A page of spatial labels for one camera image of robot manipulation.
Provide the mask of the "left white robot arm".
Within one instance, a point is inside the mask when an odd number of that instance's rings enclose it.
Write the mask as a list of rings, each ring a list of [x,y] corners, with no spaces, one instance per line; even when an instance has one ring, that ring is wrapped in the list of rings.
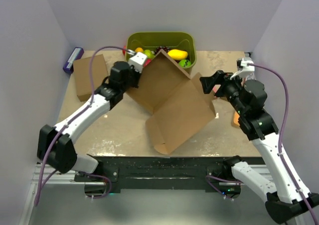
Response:
[[[129,88],[138,87],[145,61],[118,61],[111,73],[94,91],[90,99],[71,116],[55,126],[45,125],[39,132],[37,157],[60,173],[84,172],[91,181],[103,177],[103,169],[90,155],[78,155],[74,144],[80,135],[99,117],[123,99]]]

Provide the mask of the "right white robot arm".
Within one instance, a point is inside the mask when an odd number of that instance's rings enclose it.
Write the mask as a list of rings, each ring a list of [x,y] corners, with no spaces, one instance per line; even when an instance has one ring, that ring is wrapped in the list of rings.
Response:
[[[264,85],[257,80],[243,82],[239,76],[222,70],[199,80],[205,94],[219,86],[214,95],[225,98],[239,114],[240,128],[259,151],[272,180],[253,170],[239,156],[223,162],[223,178],[247,185],[262,199],[269,216],[277,224],[284,224],[318,206],[319,195],[310,192],[297,175],[279,141],[276,123],[264,109],[267,99]]]

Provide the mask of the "orange sponge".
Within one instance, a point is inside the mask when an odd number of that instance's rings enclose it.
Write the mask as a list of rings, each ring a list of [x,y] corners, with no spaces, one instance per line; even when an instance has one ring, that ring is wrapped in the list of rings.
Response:
[[[234,115],[233,115],[233,119],[232,119],[232,122],[231,122],[231,125],[235,128],[239,128],[240,127],[240,124],[239,124],[239,114],[238,112],[234,112]]]

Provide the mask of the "brown cardboard paper box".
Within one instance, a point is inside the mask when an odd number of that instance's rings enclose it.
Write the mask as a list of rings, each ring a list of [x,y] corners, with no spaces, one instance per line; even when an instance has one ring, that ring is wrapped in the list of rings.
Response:
[[[200,77],[190,76],[161,50],[143,68],[138,88],[127,91],[151,113],[146,130],[157,152],[171,154],[215,119],[214,95],[203,93]]]

